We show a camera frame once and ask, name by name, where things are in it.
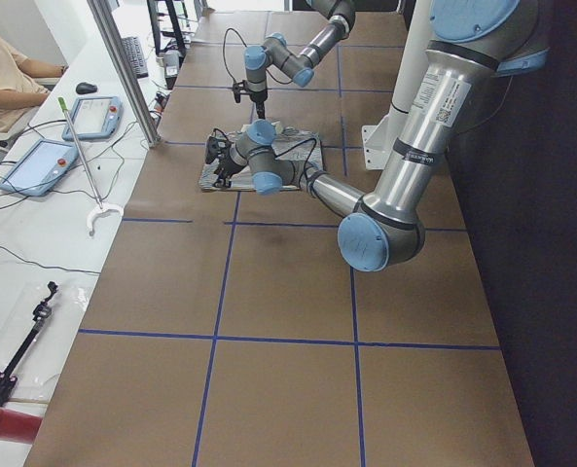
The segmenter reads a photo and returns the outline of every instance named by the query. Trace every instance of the red cylinder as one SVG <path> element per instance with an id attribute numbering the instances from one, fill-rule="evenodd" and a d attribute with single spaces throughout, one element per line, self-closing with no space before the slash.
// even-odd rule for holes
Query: red cylinder
<path id="1" fill-rule="evenodd" d="M 31 444 L 37 436 L 42 417 L 0 407 L 0 440 Z"/>

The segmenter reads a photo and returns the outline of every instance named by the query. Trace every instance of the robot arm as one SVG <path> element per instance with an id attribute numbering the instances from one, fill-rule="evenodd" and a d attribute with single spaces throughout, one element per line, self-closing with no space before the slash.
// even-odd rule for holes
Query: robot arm
<path id="1" fill-rule="evenodd" d="M 286 40 L 278 32 L 267 37 L 261 46 L 245 49 L 247 79 L 241 84 L 234 84 L 234 98 L 239 102 L 242 93 L 248 94 L 256 104 L 259 119 L 265 117 L 265 101 L 268 98 L 267 68 L 274 65 L 304 88 L 314 76 L 313 68 L 339 41 L 348 37 L 355 24 L 352 0 L 307 0 L 307 3 L 329 22 L 299 55 L 288 50 Z"/>
<path id="2" fill-rule="evenodd" d="M 274 130 L 264 120 L 256 121 L 222 162 L 235 163 L 238 171 L 249 164 L 261 194 L 296 185 L 345 216 L 338 243 L 354 268 L 374 271 L 408 261 L 424 243 L 415 209 L 444 158 L 467 97 L 498 72 L 522 73 L 542 65 L 550 12 L 551 0 L 433 0 L 428 69 L 371 193 L 363 194 L 312 164 L 276 160 L 270 146 Z"/>

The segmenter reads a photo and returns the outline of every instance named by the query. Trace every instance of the tablet device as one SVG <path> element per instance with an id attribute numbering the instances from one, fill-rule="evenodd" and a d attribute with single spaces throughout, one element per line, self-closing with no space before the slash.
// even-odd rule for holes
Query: tablet device
<path id="1" fill-rule="evenodd" d="M 122 101 L 117 96 L 78 97 L 70 111 L 74 129 L 81 141 L 108 139 L 117 130 L 122 115 Z M 62 138 L 73 141 L 68 125 Z"/>
<path id="2" fill-rule="evenodd" d="M 0 189 L 40 197 L 58 182 L 78 157 L 76 146 L 40 139 L 0 181 Z"/>

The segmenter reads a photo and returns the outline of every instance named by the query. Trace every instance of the computer mouse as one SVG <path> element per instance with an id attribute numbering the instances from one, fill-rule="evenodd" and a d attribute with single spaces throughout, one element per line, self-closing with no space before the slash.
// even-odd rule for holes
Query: computer mouse
<path id="1" fill-rule="evenodd" d="M 91 83 L 82 82 L 76 86 L 76 93 L 77 94 L 91 94 L 92 92 L 97 91 L 97 86 L 92 85 Z"/>

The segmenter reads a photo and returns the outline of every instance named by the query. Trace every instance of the keyboard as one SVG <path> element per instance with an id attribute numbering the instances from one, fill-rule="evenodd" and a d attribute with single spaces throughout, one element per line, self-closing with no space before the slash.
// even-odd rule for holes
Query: keyboard
<path id="1" fill-rule="evenodd" d="M 145 78 L 148 76 L 148 65 L 145 63 L 145 56 L 143 55 L 143 48 L 139 38 L 136 36 L 123 37 L 122 44 L 124 44 L 128 62 L 132 66 L 136 77 Z"/>

